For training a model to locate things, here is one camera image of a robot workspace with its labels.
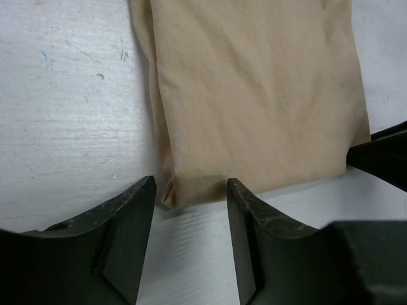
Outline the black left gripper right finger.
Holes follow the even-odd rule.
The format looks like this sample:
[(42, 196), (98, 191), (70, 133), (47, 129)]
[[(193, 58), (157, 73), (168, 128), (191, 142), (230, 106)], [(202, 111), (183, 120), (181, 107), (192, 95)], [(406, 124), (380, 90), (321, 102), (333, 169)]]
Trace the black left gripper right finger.
[(406, 223), (308, 226), (237, 179), (227, 207), (241, 304), (405, 304)]

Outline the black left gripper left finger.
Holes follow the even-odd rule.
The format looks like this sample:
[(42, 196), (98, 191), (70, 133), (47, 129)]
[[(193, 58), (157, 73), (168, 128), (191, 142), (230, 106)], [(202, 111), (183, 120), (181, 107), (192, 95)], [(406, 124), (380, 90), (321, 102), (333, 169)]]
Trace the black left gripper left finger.
[(2, 304), (135, 304), (155, 208), (152, 176), (44, 231), (1, 231)]

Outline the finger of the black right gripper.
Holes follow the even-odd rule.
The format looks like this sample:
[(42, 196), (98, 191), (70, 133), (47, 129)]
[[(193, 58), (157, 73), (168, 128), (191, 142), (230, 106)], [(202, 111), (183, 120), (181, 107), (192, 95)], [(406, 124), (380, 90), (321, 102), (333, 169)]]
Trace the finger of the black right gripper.
[(386, 138), (353, 147), (347, 165), (406, 191), (406, 138)]
[(394, 135), (398, 135), (400, 133), (404, 133), (406, 132), (407, 129), (407, 121), (404, 121), (400, 124), (397, 124), (395, 126), (386, 128), (384, 130), (381, 130), (379, 132), (376, 132), (374, 134), (371, 135), (371, 140), (381, 140), (384, 139), (386, 137), (391, 137)]

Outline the beige t shirt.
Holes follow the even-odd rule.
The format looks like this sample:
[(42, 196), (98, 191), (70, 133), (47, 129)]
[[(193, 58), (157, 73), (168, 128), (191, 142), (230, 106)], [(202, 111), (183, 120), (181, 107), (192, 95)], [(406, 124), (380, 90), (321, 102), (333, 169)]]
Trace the beige t shirt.
[(170, 208), (340, 175), (370, 140), (350, 1), (132, 1)]

